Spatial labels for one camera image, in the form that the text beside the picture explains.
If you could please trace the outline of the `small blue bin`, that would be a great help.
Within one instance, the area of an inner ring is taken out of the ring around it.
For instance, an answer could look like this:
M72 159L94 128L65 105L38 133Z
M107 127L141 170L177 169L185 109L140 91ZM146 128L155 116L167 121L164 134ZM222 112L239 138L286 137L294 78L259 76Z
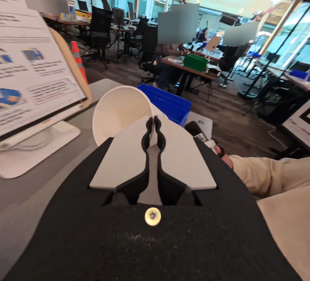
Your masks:
M308 69L307 71L301 71L301 70L292 70L290 73L289 73L290 76L292 77L295 77L295 78L298 78L302 81L305 81L305 82L310 82L310 70Z

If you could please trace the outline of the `black bag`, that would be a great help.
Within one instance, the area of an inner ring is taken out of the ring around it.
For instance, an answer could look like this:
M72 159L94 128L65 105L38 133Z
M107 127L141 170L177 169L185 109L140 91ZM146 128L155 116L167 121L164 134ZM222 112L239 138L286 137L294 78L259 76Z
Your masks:
M309 100L309 90L305 91L290 81L280 81L273 85L257 103L258 119L279 126Z

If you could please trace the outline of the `instruction sheet on wooden board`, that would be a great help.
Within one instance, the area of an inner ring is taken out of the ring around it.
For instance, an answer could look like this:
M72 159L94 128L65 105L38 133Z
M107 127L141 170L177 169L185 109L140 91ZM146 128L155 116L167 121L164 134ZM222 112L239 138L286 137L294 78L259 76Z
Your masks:
M1 0L1 150L86 108L90 89L63 37L26 0Z

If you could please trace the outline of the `person's right hand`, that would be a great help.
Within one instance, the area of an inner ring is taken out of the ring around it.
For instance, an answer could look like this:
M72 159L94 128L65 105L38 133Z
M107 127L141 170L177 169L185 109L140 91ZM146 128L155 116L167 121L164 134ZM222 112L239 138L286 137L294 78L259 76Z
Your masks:
M216 154L219 158L221 158L232 170L233 170L233 163L229 156L226 154L224 148L216 145L214 147Z

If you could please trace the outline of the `wooden work table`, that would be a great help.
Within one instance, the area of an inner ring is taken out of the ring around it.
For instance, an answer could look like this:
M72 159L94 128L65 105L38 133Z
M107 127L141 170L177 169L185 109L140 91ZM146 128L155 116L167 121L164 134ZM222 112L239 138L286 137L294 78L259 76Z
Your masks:
M180 81L177 83L176 95L181 97L184 91L198 95L197 90L201 86L207 86L207 103L210 102L210 97L213 95L212 83L220 77L222 71L219 66L207 63L206 69L198 71L177 61L173 56L161 58L161 62L167 66L172 66L181 71Z

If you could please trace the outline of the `black-framed tag sign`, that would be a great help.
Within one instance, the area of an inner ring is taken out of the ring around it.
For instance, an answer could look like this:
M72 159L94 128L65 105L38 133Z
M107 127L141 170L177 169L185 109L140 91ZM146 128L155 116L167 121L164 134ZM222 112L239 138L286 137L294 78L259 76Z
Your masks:
M303 104L282 124L298 142L310 148L310 100Z

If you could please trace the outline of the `white board stand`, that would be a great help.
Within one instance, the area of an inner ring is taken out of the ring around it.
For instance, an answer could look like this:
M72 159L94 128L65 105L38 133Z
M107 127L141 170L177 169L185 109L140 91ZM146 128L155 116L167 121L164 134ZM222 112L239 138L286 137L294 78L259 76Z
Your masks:
M80 135L79 128L60 121L6 151L1 151L0 176L13 179L25 174Z

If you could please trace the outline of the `blue plastic bin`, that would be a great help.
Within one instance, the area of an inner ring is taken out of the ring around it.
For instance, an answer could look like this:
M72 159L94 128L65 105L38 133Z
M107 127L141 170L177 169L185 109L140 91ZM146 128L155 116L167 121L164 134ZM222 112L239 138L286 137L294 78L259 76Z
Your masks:
M137 89L142 91L168 119L181 127L184 126L191 111L191 101L145 83L138 85Z

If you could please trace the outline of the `black office chair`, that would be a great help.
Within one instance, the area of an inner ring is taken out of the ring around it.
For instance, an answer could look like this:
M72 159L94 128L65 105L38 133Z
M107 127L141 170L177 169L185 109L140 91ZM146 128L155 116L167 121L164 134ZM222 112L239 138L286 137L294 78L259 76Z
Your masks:
M111 48L111 16L101 8L92 6L92 19L90 24L89 44L90 51L82 55L88 60L84 62L87 67L90 61L100 61L108 69L111 58L106 56L106 50Z
M240 57L243 57L249 48L251 47L252 43L247 42L241 46L224 46L218 45L217 48L223 53L222 57L219 60L218 66L221 69L221 76L224 78L224 82L219 84L219 86L226 88L227 87L227 80L231 70L234 68L235 63Z
M139 68L147 72L147 76L141 77L141 82L150 84L155 81L160 73L157 66L157 59L153 57L157 46L158 27L149 26L145 27L142 43L142 56L138 63Z

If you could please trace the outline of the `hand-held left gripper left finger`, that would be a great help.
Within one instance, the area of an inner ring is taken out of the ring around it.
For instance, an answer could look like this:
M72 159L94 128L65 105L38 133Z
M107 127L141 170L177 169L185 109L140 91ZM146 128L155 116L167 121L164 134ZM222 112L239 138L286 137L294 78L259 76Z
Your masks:
M93 179L90 189L122 193L136 205L149 184L150 134L153 118L145 116L114 136Z

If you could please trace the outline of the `orange traffic cone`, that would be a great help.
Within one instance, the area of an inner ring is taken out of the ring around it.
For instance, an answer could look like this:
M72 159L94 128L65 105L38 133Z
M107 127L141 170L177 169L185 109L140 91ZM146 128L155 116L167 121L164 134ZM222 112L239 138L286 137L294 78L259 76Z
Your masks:
M84 69L84 66L82 63L82 58L80 55L80 51L79 51L77 42L71 41L71 47L72 47L72 54L73 54L73 57L75 59L75 62L77 64L78 68L80 69L80 72L81 72L85 82L88 84L87 76L86 76L85 69Z

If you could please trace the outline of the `green plastic bin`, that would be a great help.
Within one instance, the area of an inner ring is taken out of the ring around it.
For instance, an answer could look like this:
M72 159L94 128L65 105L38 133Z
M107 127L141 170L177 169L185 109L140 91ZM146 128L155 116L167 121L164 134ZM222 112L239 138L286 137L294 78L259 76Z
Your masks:
M198 72L204 72L207 68L209 60L195 54L188 54L183 60L183 66Z

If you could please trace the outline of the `person's cream clothing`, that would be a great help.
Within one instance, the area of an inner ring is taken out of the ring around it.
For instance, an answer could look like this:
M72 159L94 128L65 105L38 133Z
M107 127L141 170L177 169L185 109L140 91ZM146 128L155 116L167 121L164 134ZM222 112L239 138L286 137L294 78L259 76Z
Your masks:
M302 280L310 280L310 186L257 201L278 248Z

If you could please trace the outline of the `white paper cup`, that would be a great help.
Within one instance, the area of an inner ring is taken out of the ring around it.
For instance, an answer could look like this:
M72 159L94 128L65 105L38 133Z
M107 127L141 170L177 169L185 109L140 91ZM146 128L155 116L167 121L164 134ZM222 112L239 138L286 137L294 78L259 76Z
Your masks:
M100 146L145 116L168 118L136 87L119 86L109 90L98 101L93 113L92 133L96 145Z

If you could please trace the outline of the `computer monitor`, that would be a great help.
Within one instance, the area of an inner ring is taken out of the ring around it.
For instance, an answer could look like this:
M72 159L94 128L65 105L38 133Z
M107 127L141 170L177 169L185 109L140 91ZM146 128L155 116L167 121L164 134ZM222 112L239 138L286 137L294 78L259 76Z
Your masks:
M113 8L113 24L118 28L118 29L124 29L124 15L125 11L124 9L121 8Z

